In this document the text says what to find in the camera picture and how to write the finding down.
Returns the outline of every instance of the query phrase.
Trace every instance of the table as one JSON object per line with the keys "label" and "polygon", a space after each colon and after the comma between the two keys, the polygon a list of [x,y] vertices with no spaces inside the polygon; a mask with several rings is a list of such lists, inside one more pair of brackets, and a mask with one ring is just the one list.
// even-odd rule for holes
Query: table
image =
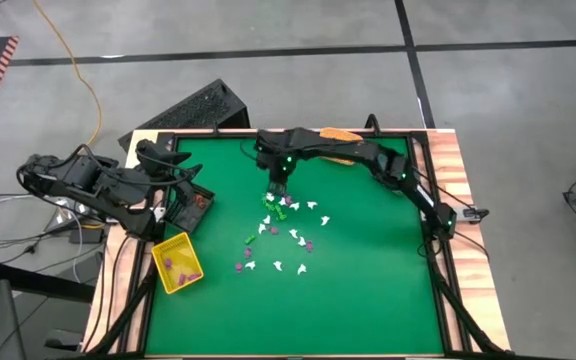
{"label": "table", "polygon": [[[266,214],[261,195],[267,174],[239,151],[241,141],[253,141],[242,136],[252,136],[254,131],[222,130],[218,138],[212,130],[197,129],[174,134],[137,130],[133,134],[127,167],[137,164],[134,149],[139,140],[174,138],[179,150],[193,153],[185,166],[204,164],[196,182],[215,192],[217,200],[191,234],[206,278],[170,296],[158,282],[154,294],[135,311],[129,332],[115,349],[121,345],[125,350],[144,349],[147,355],[179,356],[438,355],[445,346],[461,349],[454,313],[449,305],[434,300],[426,260],[417,255],[423,240],[418,211],[405,197],[381,188],[361,166],[344,167],[322,159],[300,162],[289,180],[289,191],[298,194],[302,206],[306,200],[319,205],[314,210],[290,209],[285,224],[277,223],[279,235],[262,234],[252,244],[257,268],[242,274],[234,271],[236,262],[245,262],[243,239],[256,233]],[[353,131],[371,134],[370,129]],[[382,132],[384,136],[376,141],[410,152],[421,169],[430,164],[423,151],[427,142],[439,186],[472,202],[454,130]],[[250,201],[251,197],[259,197],[259,202]],[[457,204],[450,198],[442,197],[442,201]],[[323,215],[331,218],[325,227],[318,220]],[[296,246],[287,234],[291,226],[299,226],[300,233],[312,239],[313,253]],[[459,223],[457,231],[483,244],[478,225]],[[174,233],[168,228],[166,235]],[[110,230],[109,264],[124,238],[120,227]],[[464,305],[494,342],[508,348],[487,259],[459,237],[451,241],[450,248]],[[111,322],[125,306],[132,274],[145,274],[149,254],[149,245],[137,246],[134,240],[119,254]],[[283,262],[284,271],[274,269],[275,260]],[[301,263],[308,271],[297,275]],[[102,275],[110,284],[110,266]],[[87,341],[101,311],[92,344],[106,328],[110,287],[104,290],[104,294],[99,287],[96,291],[85,335]],[[102,296],[105,301],[100,309]],[[439,308],[445,308],[445,319]]]}

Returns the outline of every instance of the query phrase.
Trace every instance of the green table surface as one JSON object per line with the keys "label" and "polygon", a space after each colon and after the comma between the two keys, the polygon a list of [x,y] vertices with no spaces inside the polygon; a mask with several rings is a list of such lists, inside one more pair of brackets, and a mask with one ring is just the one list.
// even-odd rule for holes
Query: green table surface
{"label": "green table surface", "polygon": [[[269,214],[261,198],[268,173],[244,156],[241,139],[182,139],[184,163],[204,164],[195,182],[216,194],[191,234],[205,277],[172,295],[155,290],[148,355],[440,354],[438,320],[419,211],[361,165],[300,161],[288,192],[300,203],[288,218],[257,230]],[[407,153],[403,138],[379,142]],[[244,140],[252,153],[252,139]],[[314,210],[307,201],[316,201]],[[321,217],[330,221],[321,225]],[[312,241],[308,253],[289,234]],[[176,234],[168,228],[166,236]],[[252,257],[244,240],[256,235]],[[235,264],[254,260],[254,270]],[[283,271],[273,262],[281,261]],[[304,264],[307,272],[297,275]]]}

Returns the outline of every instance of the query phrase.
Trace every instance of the gray floor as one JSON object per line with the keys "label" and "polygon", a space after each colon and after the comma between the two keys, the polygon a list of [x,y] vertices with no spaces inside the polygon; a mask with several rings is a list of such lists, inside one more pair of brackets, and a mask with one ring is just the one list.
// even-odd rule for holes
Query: gray floor
{"label": "gray floor", "polygon": [[[391,0],[42,1],[78,56],[402,44]],[[406,0],[417,44],[576,39],[576,1]],[[15,58],[65,53],[29,0],[0,6]],[[483,224],[511,345],[576,358],[576,218],[561,192],[576,179],[576,48],[420,53],[438,127],[456,128]],[[406,55],[335,55],[85,65],[104,107],[94,149],[215,78],[248,105],[253,126],[423,127]],[[69,66],[13,67],[0,89],[0,192],[32,153],[67,155],[95,109]],[[0,206],[0,239],[40,231],[36,200]],[[18,253],[0,252],[0,261]],[[37,269],[77,251],[48,240],[14,262]],[[53,269],[53,273],[70,264]]]}

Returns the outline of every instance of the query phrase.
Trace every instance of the yellow plastic bin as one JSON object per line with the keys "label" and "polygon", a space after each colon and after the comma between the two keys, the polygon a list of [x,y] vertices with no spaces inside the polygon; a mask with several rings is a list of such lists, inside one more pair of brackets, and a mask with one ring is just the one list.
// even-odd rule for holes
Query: yellow plastic bin
{"label": "yellow plastic bin", "polygon": [[204,277],[187,233],[181,233],[152,248],[152,256],[167,294]]}

